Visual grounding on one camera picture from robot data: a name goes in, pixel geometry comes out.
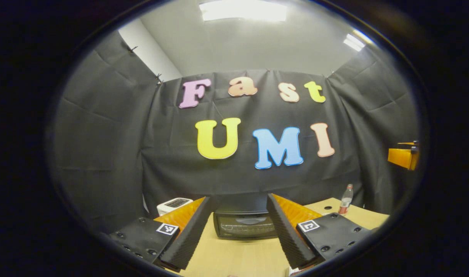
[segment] plastic bottle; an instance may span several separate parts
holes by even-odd
[[[347,189],[342,195],[342,201],[340,202],[339,214],[341,215],[347,214],[353,195],[354,195],[354,191],[352,191],[352,184],[348,184]]]

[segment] orange object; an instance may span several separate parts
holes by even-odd
[[[197,199],[187,205],[184,205],[183,207],[179,207],[178,209],[168,212],[167,214],[159,216],[155,218],[154,220],[162,222],[162,223],[166,223],[166,224],[179,226],[179,229],[180,229],[180,232],[178,233],[178,236],[179,236],[181,232],[184,230],[184,228],[187,226],[192,216],[195,214],[195,212],[199,208],[200,204],[202,204],[204,199],[205,197]]]
[[[414,170],[419,159],[418,152],[412,152],[410,149],[389,149],[388,161],[408,170]]]
[[[310,219],[316,219],[322,216],[321,214],[310,210],[307,207],[303,207],[298,203],[292,202],[291,200],[287,200],[286,198],[280,197],[273,193],[272,195],[275,200],[277,200],[277,203],[284,212],[285,217],[289,220],[296,233],[298,233],[296,230],[296,225],[298,223],[305,222]]]

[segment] white wall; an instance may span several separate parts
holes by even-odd
[[[140,18],[121,27],[118,33],[127,43],[130,49],[147,65],[154,74],[161,74],[161,81],[169,81],[182,77],[176,66],[145,28]]]
[[[205,1],[169,1],[140,18],[185,77],[266,68],[328,76],[357,53],[343,43],[354,28],[312,1],[285,1],[284,22],[204,21]]]

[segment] foam letter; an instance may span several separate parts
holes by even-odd
[[[180,103],[180,108],[196,107],[199,102],[195,100],[195,95],[198,96],[199,99],[202,98],[205,92],[205,87],[210,85],[210,79],[185,82],[183,84],[185,87],[185,93],[183,94],[183,102]]]
[[[330,140],[328,140],[328,134],[326,132],[326,128],[328,125],[325,123],[315,123],[310,126],[310,128],[315,131],[317,135],[318,141],[318,156],[320,157],[328,157],[332,156],[335,153],[335,149],[332,148],[330,145]]]
[[[299,95],[293,84],[280,83],[279,84],[280,96],[286,102],[298,102]]]
[[[226,126],[227,142],[225,147],[217,148],[212,143],[212,135],[217,122],[215,120],[197,122],[195,128],[199,130],[197,137],[199,153],[207,159],[225,159],[232,156],[238,149],[238,125],[240,123],[241,119],[235,117],[222,121],[222,124]]]
[[[267,169],[272,166],[272,163],[268,160],[268,154],[270,154],[277,166],[282,163],[284,153],[287,153],[284,160],[285,165],[299,165],[303,163],[303,158],[299,154],[298,134],[298,128],[287,127],[282,133],[280,142],[277,142],[272,132],[268,129],[261,128],[253,131],[253,136],[259,142],[259,161],[255,163],[255,168]]]
[[[259,89],[255,88],[253,80],[250,77],[237,77],[229,81],[231,85],[227,92],[231,96],[253,95]]]
[[[319,90],[322,90],[321,86],[317,86],[315,82],[309,82],[304,84],[304,87],[310,91],[310,96],[315,102],[323,103],[325,102],[325,96],[321,96]]]

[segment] ceiling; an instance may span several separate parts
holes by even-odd
[[[183,76],[260,68],[328,76],[357,53],[343,44],[353,28],[314,2],[281,2],[284,22],[204,22],[203,2],[173,0],[141,17]]]

